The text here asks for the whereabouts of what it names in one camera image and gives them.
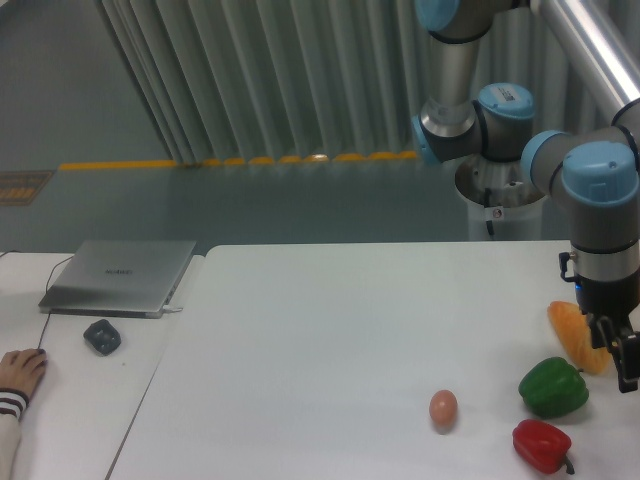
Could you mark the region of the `striped white sleeve forearm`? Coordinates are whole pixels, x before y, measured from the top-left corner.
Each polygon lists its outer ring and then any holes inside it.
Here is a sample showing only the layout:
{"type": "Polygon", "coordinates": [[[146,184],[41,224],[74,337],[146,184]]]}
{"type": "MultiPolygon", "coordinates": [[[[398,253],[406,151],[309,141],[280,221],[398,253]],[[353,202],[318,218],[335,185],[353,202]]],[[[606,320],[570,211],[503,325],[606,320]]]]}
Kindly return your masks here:
{"type": "Polygon", "coordinates": [[[18,390],[1,389],[1,478],[11,477],[14,458],[21,441],[20,420],[29,406],[27,396],[18,390]]]}

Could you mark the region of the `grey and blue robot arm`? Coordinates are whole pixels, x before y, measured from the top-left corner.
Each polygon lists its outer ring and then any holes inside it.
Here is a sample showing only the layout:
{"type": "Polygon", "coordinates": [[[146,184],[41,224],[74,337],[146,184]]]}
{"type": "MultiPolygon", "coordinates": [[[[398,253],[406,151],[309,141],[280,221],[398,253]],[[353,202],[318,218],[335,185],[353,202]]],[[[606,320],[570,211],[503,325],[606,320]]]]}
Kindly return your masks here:
{"type": "Polygon", "coordinates": [[[533,134],[527,93],[510,84],[470,96],[479,43],[515,1],[419,1],[434,67],[412,127],[428,163],[480,155],[518,162],[524,179],[561,207],[571,248],[561,276],[575,287],[594,348],[613,358],[622,392],[639,387],[639,65],[592,1],[532,1],[610,123],[582,135],[533,134]]]}

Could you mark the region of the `person's hand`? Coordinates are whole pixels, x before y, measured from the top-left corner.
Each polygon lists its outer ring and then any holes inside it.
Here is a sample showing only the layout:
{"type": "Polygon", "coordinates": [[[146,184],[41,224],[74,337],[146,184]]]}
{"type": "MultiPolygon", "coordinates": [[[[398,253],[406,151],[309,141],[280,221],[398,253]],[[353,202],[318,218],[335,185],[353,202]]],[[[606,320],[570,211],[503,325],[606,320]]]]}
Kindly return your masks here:
{"type": "Polygon", "coordinates": [[[36,356],[36,349],[7,352],[1,359],[1,389],[18,390],[30,400],[46,372],[47,362],[47,356],[36,356]]]}

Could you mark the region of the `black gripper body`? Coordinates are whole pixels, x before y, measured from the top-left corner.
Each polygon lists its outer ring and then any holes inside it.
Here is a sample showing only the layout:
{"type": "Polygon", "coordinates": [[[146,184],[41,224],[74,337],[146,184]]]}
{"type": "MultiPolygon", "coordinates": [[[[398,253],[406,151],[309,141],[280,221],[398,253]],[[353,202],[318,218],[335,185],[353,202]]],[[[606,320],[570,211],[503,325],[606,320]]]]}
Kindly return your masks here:
{"type": "Polygon", "coordinates": [[[561,252],[559,266],[585,314],[607,317],[615,329],[631,328],[629,316],[639,305],[638,251],[561,252]]]}

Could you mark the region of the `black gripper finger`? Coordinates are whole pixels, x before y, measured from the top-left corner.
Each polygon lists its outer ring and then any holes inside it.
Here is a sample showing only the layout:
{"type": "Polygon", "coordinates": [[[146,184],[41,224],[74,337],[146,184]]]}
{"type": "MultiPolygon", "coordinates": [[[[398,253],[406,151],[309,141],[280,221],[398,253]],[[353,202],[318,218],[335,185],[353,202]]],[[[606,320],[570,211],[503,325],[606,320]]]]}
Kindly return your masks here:
{"type": "Polygon", "coordinates": [[[622,329],[612,343],[614,363],[621,393],[639,389],[639,333],[622,329]]]}
{"type": "Polygon", "coordinates": [[[591,331],[591,345],[593,349],[616,349],[614,322],[611,317],[607,315],[590,314],[589,328],[591,331]]]}

